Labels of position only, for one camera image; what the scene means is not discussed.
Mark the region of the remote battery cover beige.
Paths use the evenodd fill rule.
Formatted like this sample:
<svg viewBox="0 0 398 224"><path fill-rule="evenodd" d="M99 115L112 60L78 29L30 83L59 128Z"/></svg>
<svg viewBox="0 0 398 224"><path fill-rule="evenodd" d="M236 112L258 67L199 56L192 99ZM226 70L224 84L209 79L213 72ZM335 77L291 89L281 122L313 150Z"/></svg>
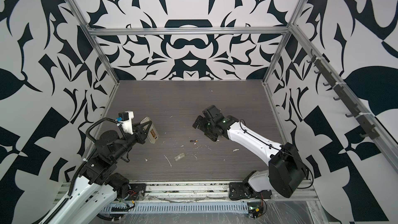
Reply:
<svg viewBox="0 0 398 224"><path fill-rule="evenodd" d="M177 155L174 159L177 162L177 161L181 160L182 158L184 158L185 156L186 156L185 153L181 153L181 154Z"/></svg>

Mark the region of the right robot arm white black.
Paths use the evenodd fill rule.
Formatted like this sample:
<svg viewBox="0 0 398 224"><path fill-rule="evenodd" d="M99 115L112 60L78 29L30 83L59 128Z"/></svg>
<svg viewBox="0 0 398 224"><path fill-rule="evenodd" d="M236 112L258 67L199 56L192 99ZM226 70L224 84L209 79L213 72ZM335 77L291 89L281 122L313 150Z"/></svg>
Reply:
<svg viewBox="0 0 398 224"><path fill-rule="evenodd" d="M308 168L294 145L271 141L249 129L243 120L224 116L214 105L203 110L192 126L213 142L222 136L244 146L267 164L267 170L253 171L241 183L230 183L230 200L268 199L273 191L290 198L308 178Z"/></svg>

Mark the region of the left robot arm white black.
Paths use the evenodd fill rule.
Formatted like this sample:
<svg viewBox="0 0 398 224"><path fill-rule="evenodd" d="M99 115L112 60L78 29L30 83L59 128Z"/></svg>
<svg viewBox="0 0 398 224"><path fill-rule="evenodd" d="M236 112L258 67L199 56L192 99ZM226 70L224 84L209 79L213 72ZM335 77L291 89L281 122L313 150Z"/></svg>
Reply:
<svg viewBox="0 0 398 224"><path fill-rule="evenodd" d="M131 130L109 130L98 139L91 136L91 130L105 118L90 126L86 135L94 142L94 151L85 158L75 172L67 193L57 205L41 220L42 224L88 224L96 217L118 222L121 214L103 215L102 210L114 200L127 198L129 180L117 173L119 160L129 162L128 154L135 144L145 144L155 133L151 120L130 124Z"/></svg>

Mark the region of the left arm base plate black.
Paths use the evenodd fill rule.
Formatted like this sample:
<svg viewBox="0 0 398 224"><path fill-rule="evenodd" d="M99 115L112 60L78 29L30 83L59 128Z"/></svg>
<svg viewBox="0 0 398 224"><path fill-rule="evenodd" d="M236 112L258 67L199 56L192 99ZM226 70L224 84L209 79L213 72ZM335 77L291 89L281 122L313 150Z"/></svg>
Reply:
<svg viewBox="0 0 398 224"><path fill-rule="evenodd" d="M123 199L125 201L136 201L143 199L144 196L146 195L146 187L147 184L145 183L129 184Z"/></svg>

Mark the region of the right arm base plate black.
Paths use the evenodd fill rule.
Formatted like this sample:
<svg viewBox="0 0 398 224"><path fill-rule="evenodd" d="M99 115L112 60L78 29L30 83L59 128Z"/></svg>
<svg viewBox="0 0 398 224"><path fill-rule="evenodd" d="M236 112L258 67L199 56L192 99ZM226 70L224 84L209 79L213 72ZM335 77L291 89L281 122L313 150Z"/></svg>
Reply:
<svg viewBox="0 0 398 224"><path fill-rule="evenodd" d="M232 201L244 199L271 199L272 191L254 191L248 183L229 183L229 199Z"/></svg>

